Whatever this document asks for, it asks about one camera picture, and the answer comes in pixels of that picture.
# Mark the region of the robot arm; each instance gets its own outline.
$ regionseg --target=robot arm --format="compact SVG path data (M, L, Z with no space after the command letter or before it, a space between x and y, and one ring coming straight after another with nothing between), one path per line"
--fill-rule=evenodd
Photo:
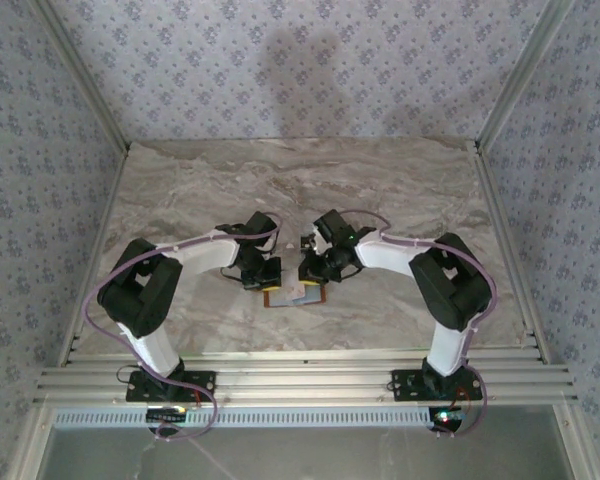
M471 320L491 300L486 280L471 264L453 254L382 235L368 227L356 232L335 210L314 225L312 238L304 241L314 248L305 252L300 279L341 281L346 278L342 270L349 265L358 270L382 268L414 278L436 320L433 342L423 362L425 382L437 392L453 388L454 374L463 365L463 354L471 339ZM455 234L447 233L435 242L473 257Z
M223 232L212 230L207 235ZM142 253L166 245L139 238L132 241L116 267ZM206 242L156 255L118 275L100 290L98 303L118 324L133 349L154 371L168 377L180 363L164 327L183 266L192 274L233 265L240 246L235 240Z
M260 250L267 238L241 238L275 228L275 222L260 212L256 212L246 225L218 226L197 238L220 238L155 255L125 270L99 291L98 303L118 324L140 358L158 374L172 378L183 370L183 365L169 342L164 321L183 267L186 266L188 273L197 275L237 266L246 289L279 286L280 258L265 259ZM222 238L227 234L236 238ZM167 245L153 245L142 238L136 239L127 246L114 268L164 246Z

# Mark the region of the blue floral wallpaper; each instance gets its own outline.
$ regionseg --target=blue floral wallpaper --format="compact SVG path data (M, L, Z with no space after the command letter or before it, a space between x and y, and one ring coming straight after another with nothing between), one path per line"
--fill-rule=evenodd
M118 156L26 2L0 0L0 478L54 364Z
M52 0L130 140L477 136L545 0Z
M600 0L577 0L489 158L600 447Z

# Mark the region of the black bracket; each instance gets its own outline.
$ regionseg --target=black bracket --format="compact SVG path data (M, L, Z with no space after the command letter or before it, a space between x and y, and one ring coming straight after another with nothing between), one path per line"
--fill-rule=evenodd
M181 407L149 408L144 416L145 423L182 423L186 420L187 411Z
M216 378L216 372L212 371L184 371L178 381L192 383L214 393ZM211 403L206 395L199 394L198 398L200 403ZM170 392L169 398L167 398L165 390L142 370L133 372L127 385L127 402L196 403L198 398L193 390L179 387Z
M445 233L436 243L453 247L475 259L469 247L454 233ZM429 312L450 330L462 332L491 301L487 280L473 265L456 255L430 248L416 255L409 266Z
M300 281L311 281L320 285L330 281L340 283L360 273L364 267L356 255L355 247L361 238L375 228L362 227L356 232L336 210L325 213L313 224L331 247L318 255L312 245L315 235L300 237L300 250L304 255L298 267ZM342 271L349 266L355 267L356 271L343 276Z
M221 230L230 235L256 235L271 232L276 228L274 222L269 216L261 212L256 212L246 224L236 223L235 225L218 225L217 230ZM280 257L270 256L265 259L265 255L272 254L273 248L269 252L261 250L269 240L269 237L263 237L257 240L236 239L240 246L235 262L231 267L240 269L240 280L245 290L263 290L266 288L280 287L282 285L282 263Z
M453 383L453 388L434 391L425 383L422 370L393 370L387 390L393 392L396 402L482 400L480 381L471 370L459 369L454 373Z

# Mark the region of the marble surface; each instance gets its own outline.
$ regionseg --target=marble surface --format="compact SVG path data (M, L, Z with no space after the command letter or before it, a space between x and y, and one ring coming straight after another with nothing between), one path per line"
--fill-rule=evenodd
M524 331L504 262L460 138L302 139L133 144L108 226L98 278L129 241L183 240L221 223L245 222L255 210L285 219L283 268L300 262L298 239L331 208L382 213L392 233L459 234L494 276L500 304L476 344L516 345ZM348 216L356 226L374 219ZM95 302L98 324L116 331ZM351 348L426 348L433 335L415 282L364 270L327 286L322 305L267 309L219 272L183 271L167 330L181 353ZM88 326L81 353L115 353L115 342Z

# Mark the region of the black mounting plate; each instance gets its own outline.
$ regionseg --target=black mounting plate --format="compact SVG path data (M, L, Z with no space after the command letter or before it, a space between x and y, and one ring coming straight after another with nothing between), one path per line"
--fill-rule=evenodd
M393 370L387 389L393 392L396 402L426 402L445 400L449 402L467 400L466 396L458 396L458 389L469 395L469 400L482 400L480 381L471 370L461 369L457 372L457 382L447 393L434 393L424 384L422 370Z
M216 372L212 371L184 371L182 378L178 381L192 383L198 387L206 388L214 393L216 388ZM205 395L199 394L200 403L211 403ZM193 390L178 388L173 398L166 399L164 391L154 381L147 378L143 371L136 371L129 377L127 385L127 402L171 402L171 403L195 403L196 396Z

